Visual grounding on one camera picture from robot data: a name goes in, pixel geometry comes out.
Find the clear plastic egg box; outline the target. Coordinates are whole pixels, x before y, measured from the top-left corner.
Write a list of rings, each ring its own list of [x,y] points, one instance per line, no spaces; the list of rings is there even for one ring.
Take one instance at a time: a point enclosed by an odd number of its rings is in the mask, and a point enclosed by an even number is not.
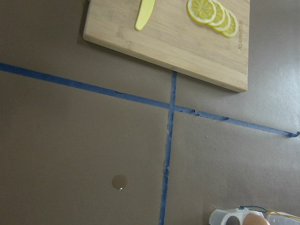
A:
[[[210,225],[298,225],[299,223],[299,216],[258,206],[216,209],[209,217]]]

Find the yellow plastic knife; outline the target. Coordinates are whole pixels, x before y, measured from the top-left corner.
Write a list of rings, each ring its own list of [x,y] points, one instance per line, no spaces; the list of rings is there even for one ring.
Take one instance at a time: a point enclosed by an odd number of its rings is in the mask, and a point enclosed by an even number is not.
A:
[[[138,16],[135,22],[135,29],[141,31],[149,21],[155,6],[155,0],[141,0]]]

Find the lemon slice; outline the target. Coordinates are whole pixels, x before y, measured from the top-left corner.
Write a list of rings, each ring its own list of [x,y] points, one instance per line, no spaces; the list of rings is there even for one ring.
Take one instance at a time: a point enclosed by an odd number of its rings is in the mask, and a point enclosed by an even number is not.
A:
[[[231,19],[230,26],[227,30],[222,31],[221,34],[227,38],[232,38],[232,37],[236,36],[238,29],[239,29],[239,24],[238,24],[237,18],[234,15],[234,13],[231,11],[228,11],[228,13],[229,13],[229,17]]]
[[[217,1],[217,0],[212,0],[215,8],[216,8],[216,15],[214,19],[208,23],[209,26],[219,26],[222,24],[222,22],[225,20],[225,8],[223,5]]]
[[[231,18],[228,10],[224,8],[224,12],[225,12],[225,19],[223,20],[223,22],[219,26],[212,27],[214,30],[218,32],[223,32],[228,30],[231,25]]]
[[[188,0],[187,12],[194,21],[208,24],[215,19],[217,11],[211,0]]]

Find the brown egg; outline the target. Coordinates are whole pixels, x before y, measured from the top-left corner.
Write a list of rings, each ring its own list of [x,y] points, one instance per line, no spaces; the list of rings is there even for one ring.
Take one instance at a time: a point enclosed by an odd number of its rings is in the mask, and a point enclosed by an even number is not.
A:
[[[243,220],[243,225],[270,225],[269,222],[262,216],[254,213],[249,213]]]

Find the bamboo cutting board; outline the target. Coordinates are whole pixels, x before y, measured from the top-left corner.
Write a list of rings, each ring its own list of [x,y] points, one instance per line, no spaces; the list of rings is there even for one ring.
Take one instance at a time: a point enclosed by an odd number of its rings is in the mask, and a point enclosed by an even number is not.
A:
[[[142,30],[135,28],[139,0],[92,0],[83,38],[199,80],[245,92],[250,2],[223,0],[221,4],[237,18],[237,34],[233,37],[194,21],[185,0],[157,0]]]

